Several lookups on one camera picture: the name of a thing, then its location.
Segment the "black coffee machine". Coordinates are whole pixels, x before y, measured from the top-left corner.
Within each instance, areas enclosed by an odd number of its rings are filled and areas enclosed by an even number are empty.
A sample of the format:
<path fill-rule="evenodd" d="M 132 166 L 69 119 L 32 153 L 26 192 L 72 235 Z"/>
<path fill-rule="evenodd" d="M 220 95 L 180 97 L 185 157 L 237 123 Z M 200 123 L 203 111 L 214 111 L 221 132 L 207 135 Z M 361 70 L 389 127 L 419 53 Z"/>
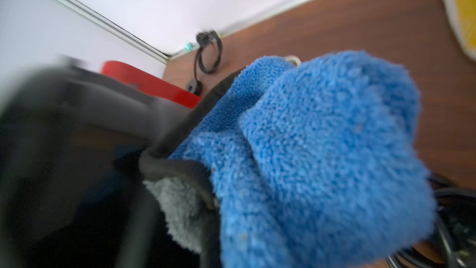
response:
<path fill-rule="evenodd" d="M 1 98 L 1 266 L 220 268 L 209 173 L 169 160 L 190 111 L 74 66 L 26 73 Z M 172 239 L 146 177 L 192 186 L 199 252 Z"/>

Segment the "blue grey microfiber cloth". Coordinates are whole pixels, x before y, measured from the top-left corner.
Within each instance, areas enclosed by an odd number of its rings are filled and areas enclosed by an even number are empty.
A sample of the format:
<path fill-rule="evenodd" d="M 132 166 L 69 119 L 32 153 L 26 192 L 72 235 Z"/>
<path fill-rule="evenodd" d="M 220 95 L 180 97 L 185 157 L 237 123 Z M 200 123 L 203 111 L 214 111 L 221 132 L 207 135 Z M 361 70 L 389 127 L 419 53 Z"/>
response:
<path fill-rule="evenodd" d="M 219 208 L 225 268 L 357 268 L 427 238 L 436 201 L 414 141 L 420 94 L 400 65 L 366 52 L 298 67 L 263 57 L 169 156 L 144 151 L 145 185 L 170 205 Z"/>

